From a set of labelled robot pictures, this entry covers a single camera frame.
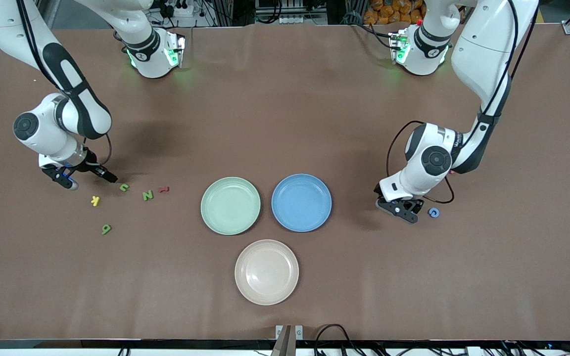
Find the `blue plate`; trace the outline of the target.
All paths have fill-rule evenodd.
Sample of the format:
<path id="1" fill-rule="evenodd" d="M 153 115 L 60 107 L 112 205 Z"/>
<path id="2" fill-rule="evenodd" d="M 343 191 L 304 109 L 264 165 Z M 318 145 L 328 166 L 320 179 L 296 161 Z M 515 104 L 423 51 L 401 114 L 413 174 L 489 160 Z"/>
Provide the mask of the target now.
<path id="1" fill-rule="evenodd" d="M 276 221 L 287 230 L 311 232 L 330 218 L 333 200 L 324 181 L 309 174 L 294 174 L 276 185 L 271 209 Z"/>

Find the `brown table cover sheet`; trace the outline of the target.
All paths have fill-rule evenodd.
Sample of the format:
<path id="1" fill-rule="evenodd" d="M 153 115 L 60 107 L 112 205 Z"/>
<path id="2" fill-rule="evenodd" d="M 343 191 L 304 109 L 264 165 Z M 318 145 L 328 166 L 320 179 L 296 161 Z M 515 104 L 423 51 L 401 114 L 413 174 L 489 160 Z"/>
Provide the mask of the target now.
<path id="1" fill-rule="evenodd" d="M 41 172 L 13 121 L 54 88 L 0 52 L 0 339 L 263 339 L 278 324 L 339 323 L 355 339 L 570 340 L 570 36 L 559 25 L 535 27 L 480 166 L 450 176 L 453 203 L 433 219 L 427 202 L 414 225 L 379 210 L 373 189 L 408 121 L 471 128 L 479 99 L 450 63 L 409 75 L 346 26 L 198 28 L 184 67 L 151 80 L 111 30 L 55 34 L 111 111 L 108 168 L 130 190 L 77 172 L 68 191 Z M 294 174 L 331 192 L 317 230 L 272 214 L 272 192 Z M 235 236 L 200 213 L 225 177 L 261 198 Z M 275 306 L 235 283 L 240 253 L 263 239 L 299 264 Z"/>

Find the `light green plate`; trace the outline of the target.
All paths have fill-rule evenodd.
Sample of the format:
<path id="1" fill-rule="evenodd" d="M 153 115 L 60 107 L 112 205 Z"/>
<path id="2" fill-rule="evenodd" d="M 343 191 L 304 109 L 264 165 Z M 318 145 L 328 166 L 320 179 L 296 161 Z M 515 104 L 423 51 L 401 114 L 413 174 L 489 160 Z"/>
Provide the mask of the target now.
<path id="1" fill-rule="evenodd" d="M 251 182 L 240 177 L 225 177 L 205 190 L 200 213 L 213 232 L 235 236 L 254 225 L 261 207 L 260 194 Z"/>

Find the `beige plate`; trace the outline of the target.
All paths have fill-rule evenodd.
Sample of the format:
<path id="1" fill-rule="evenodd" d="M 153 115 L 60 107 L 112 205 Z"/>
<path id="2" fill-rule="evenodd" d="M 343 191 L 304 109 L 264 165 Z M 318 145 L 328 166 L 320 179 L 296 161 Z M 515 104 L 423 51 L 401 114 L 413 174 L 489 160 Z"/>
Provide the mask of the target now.
<path id="1" fill-rule="evenodd" d="M 272 239 L 247 245 L 237 258 L 235 283 L 239 292 L 258 306 L 275 306 L 296 289 L 299 264 L 289 246 Z"/>

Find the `white power strip with plugs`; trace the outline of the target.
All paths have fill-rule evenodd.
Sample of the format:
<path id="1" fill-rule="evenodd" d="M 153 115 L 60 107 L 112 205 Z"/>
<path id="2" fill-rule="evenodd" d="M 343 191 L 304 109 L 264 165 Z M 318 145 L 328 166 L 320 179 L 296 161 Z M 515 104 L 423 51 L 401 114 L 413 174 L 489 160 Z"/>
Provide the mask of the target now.
<path id="1" fill-rule="evenodd" d="M 155 0 L 163 18 L 189 18 L 193 17 L 198 7 L 195 0 Z"/>

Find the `orange packets pile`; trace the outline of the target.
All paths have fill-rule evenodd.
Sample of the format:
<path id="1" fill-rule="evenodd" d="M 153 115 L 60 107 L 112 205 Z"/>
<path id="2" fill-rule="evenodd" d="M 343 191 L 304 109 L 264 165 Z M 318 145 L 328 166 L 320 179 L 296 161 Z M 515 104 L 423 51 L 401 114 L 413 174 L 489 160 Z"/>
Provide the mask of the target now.
<path id="1" fill-rule="evenodd" d="M 365 25 L 386 25 L 403 22 L 418 24 L 426 14 L 424 0 L 367 0 L 362 15 Z"/>

